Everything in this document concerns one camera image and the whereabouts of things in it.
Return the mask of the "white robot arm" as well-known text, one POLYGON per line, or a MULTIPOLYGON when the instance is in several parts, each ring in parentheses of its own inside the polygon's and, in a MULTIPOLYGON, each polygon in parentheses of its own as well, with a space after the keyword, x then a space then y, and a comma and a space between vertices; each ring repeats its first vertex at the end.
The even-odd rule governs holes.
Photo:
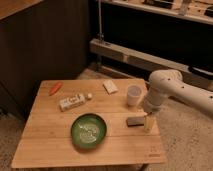
POLYGON ((154 114, 161 109, 161 105, 168 97, 175 97, 204 114, 213 115, 213 92, 184 83, 180 71, 156 70, 150 74, 149 83, 149 90, 142 103, 146 113, 144 122, 146 132, 152 130, 154 114))

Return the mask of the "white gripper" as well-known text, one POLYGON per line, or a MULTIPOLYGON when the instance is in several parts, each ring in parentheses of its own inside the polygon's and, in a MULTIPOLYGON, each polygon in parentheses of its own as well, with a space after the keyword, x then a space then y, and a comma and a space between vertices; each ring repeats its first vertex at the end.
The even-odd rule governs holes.
POLYGON ((158 113, 161 109, 163 100, 161 98, 155 98, 146 95, 144 97, 142 107, 143 110, 148 114, 144 117, 144 131, 150 132, 153 127, 153 116, 151 114, 158 113))

